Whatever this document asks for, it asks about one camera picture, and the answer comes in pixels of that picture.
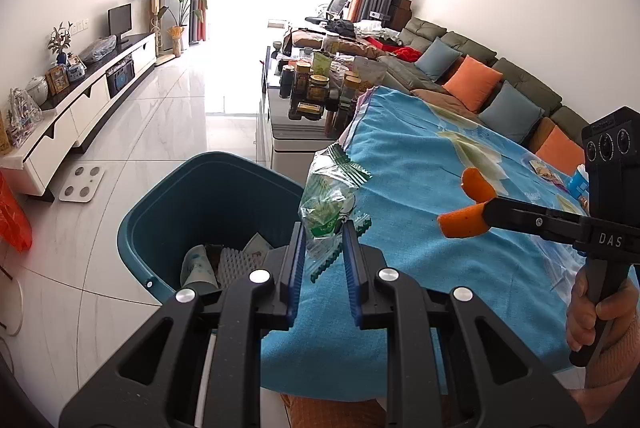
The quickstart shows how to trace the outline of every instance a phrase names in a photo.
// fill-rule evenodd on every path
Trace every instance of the orange plastic bag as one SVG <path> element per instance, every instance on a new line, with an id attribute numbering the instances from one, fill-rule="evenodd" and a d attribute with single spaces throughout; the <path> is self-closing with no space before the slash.
<path id="1" fill-rule="evenodd" d="M 31 247 L 31 224 L 0 174 L 0 235 L 18 252 Z"/>

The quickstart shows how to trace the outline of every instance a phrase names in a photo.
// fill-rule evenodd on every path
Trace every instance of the blue towel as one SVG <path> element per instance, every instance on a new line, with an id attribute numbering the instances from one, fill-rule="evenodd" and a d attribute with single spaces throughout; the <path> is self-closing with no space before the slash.
<path id="1" fill-rule="evenodd" d="M 473 289 L 551 371 L 569 366 L 562 298 L 582 258 L 570 247 L 497 229 L 447 239 L 436 222 L 473 204 L 460 187 L 470 165 L 502 195 L 581 213 L 568 193 L 533 172 L 529 160 L 537 157 L 481 125 L 382 87 L 360 108 L 346 146 L 373 174 L 358 191 L 358 207 L 372 218 L 362 243 L 382 249 L 391 267 L 424 287 Z M 345 401 L 386 395 L 386 333 L 354 326 L 342 257 L 317 283 L 305 278 L 293 329 L 263 339 L 262 385 Z"/>

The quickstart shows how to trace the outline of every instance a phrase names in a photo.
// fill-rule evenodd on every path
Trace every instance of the camera lens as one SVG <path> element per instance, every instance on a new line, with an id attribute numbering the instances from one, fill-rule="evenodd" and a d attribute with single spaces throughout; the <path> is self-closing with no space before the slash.
<path id="1" fill-rule="evenodd" d="M 602 160 L 610 161 L 613 157 L 613 141 L 611 140 L 611 135 L 608 133 L 602 135 L 598 145 L 600 146 L 600 157 L 602 157 Z"/>
<path id="2" fill-rule="evenodd" d="M 629 133 L 622 128 L 622 130 L 618 132 L 618 149 L 620 150 L 620 153 L 628 153 L 630 146 L 631 141 L 629 139 Z"/>
<path id="3" fill-rule="evenodd" d="M 596 145 L 593 143 L 593 141 L 589 141 L 589 144 L 587 144 L 587 158 L 593 162 L 596 159 L 596 154 L 598 153 L 598 151 L 596 150 Z"/>

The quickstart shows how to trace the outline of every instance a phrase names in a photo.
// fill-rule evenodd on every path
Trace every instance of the monitor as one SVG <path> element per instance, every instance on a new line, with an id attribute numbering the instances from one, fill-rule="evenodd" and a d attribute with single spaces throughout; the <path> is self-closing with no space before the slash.
<path id="1" fill-rule="evenodd" d="M 121 36 L 132 28 L 131 4 L 109 10 L 109 35 L 116 36 L 116 46 L 118 48 L 129 41 L 127 39 L 123 40 Z"/>

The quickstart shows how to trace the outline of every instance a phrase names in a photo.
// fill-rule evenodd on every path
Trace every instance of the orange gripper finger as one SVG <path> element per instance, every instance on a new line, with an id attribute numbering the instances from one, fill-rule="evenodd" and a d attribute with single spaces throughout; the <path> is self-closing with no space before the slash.
<path id="1" fill-rule="evenodd" d="M 478 204 L 498 196 L 494 187 L 484 179 L 478 168 L 467 168 L 462 172 L 462 190 Z"/>
<path id="2" fill-rule="evenodd" d="M 489 231 L 482 218 L 484 202 L 445 213 L 438 217 L 438 225 L 447 238 L 469 238 Z"/>

